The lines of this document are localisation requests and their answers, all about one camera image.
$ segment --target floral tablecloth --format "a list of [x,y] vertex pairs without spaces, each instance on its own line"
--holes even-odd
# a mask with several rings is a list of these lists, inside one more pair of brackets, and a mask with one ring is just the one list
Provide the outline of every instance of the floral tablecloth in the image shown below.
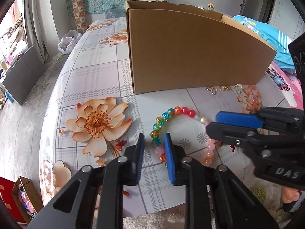
[[[96,21],[82,36],[67,59],[52,92],[42,127],[39,163],[42,165],[47,161],[52,164],[62,160],[72,175],[86,164],[98,167],[98,157],[84,154],[87,142],[76,142],[72,139],[72,133],[64,132],[61,135],[59,131],[65,130],[66,121],[77,118],[78,103],[107,97],[115,97],[117,104],[127,103],[125,120],[132,118],[132,124],[120,140],[126,140],[124,147],[127,147],[136,144],[139,133],[144,133],[146,139],[140,184],[124,187],[130,193],[123,199],[124,216],[137,216],[185,202],[185,188],[170,184],[165,164],[160,162],[151,143],[150,132],[156,117],[169,108],[187,106],[213,121],[221,110],[248,113],[261,106],[287,107],[289,104],[267,73],[255,89],[253,86],[243,86],[242,89],[220,91],[216,87],[216,95],[204,87],[134,94],[127,41],[126,18]],[[259,101],[254,90],[260,91]],[[177,116],[162,132],[170,132],[174,144],[182,146],[188,155],[202,160],[208,139],[204,125],[188,116]],[[238,173],[250,163],[239,148],[234,153],[230,146],[216,150],[212,167],[223,163]],[[54,195],[49,188],[53,182],[52,179],[47,183],[41,179],[44,204]]]

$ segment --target white plastic bag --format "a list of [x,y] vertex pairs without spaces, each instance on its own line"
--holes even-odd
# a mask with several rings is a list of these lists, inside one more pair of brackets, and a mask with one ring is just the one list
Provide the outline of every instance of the white plastic bag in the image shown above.
[[75,30],[70,30],[61,39],[61,42],[58,44],[58,50],[63,54],[71,53],[81,36],[81,33]]

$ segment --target floor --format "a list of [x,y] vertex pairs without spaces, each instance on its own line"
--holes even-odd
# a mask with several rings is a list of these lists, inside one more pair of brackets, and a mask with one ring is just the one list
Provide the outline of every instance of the floor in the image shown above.
[[39,187],[39,145],[42,123],[52,90],[69,55],[58,61],[49,58],[46,71],[37,81],[22,106],[6,102],[0,110],[0,176],[16,181],[30,178]]

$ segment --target metal rivet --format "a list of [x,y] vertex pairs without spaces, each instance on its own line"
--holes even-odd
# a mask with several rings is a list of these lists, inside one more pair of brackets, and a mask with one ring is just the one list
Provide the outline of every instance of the metal rivet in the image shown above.
[[262,157],[270,157],[271,156],[271,151],[270,150],[263,150],[261,152]]
[[127,157],[125,157],[125,156],[120,156],[118,159],[117,159],[117,161],[119,162],[119,163],[125,163],[126,161],[127,161]]
[[226,171],[228,170],[228,167],[225,166],[224,164],[222,164],[222,165],[219,165],[219,166],[218,166],[218,169],[219,169],[219,171],[221,171],[221,172],[226,172]]
[[182,161],[183,161],[184,163],[190,163],[190,162],[192,161],[192,158],[189,157],[189,156],[186,156],[186,157],[183,157]]
[[248,136],[253,136],[253,135],[255,135],[255,132],[249,131],[249,132],[247,132],[247,135],[248,135]]
[[92,167],[90,165],[85,165],[83,166],[83,168],[81,168],[82,172],[89,172],[92,169]]

